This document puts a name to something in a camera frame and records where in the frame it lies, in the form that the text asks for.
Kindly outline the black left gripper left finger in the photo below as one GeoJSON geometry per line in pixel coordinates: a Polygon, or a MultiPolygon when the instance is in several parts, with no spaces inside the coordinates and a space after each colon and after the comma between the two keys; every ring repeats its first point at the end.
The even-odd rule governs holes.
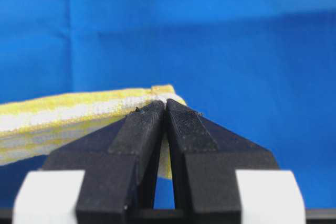
{"type": "Polygon", "coordinates": [[[84,170],[79,223],[125,223],[129,209],[152,208],[164,103],[154,101],[52,151],[43,170],[84,170]]]}

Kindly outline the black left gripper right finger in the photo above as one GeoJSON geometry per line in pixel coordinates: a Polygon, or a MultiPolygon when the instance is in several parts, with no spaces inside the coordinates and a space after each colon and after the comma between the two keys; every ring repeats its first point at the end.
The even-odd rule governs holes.
{"type": "Polygon", "coordinates": [[[279,169],[272,152],[168,99],[175,206],[188,223],[240,223],[237,169],[279,169]]]}

